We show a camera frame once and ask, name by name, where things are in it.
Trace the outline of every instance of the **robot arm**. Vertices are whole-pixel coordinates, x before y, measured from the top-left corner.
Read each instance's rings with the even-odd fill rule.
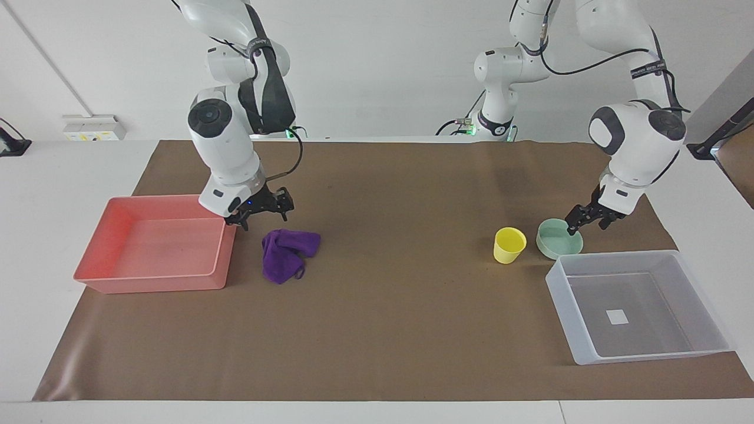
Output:
[[[547,36],[549,17],[560,0],[516,0],[510,15],[510,34],[517,44],[482,52],[474,62],[474,75],[482,83],[486,98],[473,113],[477,134],[487,140],[503,140],[513,124],[518,93],[512,84],[542,81],[550,76],[538,57],[540,43]]]
[[[575,206],[566,217],[571,234],[595,220],[607,229],[631,214],[676,160],[686,135],[659,41],[636,0],[577,0],[576,17],[579,34],[593,48],[611,54],[635,48],[647,52],[623,56],[638,100],[604,106],[592,116],[590,138],[611,160],[591,202]]]
[[[607,229],[631,214],[645,190],[675,161],[685,138],[683,109],[668,80],[660,44],[636,0],[575,1],[579,34],[589,46],[610,54],[646,51],[622,56],[638,100],[602,107],[591,119],[590,138],[611,161],[591,202],[577,205],[566,217],[572,234],[595,220]],[[558,5],[559,0],[516,0],[510,33],[518,44],[478,56],[474,72],[487,97],[474,125],[482,137],[500,140],[510,130],[518,103],[511,84],[550,75],[541,55]]]
[[[199,202],[228,224],[247,227],[251,214],[277,212],[286,220],[293,200],[273,193],[250,135],[283,133],[296,119],[283,77],[287,51],[267,38],[262,22],[242,0],[183,0],[186,21],[221,43],[209,50],[213,77],[226,85],[201,91],[188,114],[194,145],[211,177]]]

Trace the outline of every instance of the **red plastic tray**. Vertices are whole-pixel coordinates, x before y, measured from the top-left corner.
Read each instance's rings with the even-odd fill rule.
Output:
[[[102,293],[223,288],[236,227],[198,199],[110,199],[73,278]]]

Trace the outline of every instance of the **yellow cup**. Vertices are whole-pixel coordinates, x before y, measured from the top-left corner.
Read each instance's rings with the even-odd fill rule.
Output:
[[[526,249],[526,236],[518,229],[507,227],[495,234],[493,254],[499,263],[509,264]]]

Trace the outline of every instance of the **power outlet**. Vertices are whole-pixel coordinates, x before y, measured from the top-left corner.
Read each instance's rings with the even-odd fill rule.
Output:
[[[67,126],[63,135],[71,141],[123,140],[126,129],[113,115],[95,115],[91,118],[63,116]]]

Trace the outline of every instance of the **translucent storage box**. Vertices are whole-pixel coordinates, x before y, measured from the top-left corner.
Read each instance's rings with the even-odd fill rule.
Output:
[[[675,250],[562,256],[547,286],[579,365],[732,350]]]

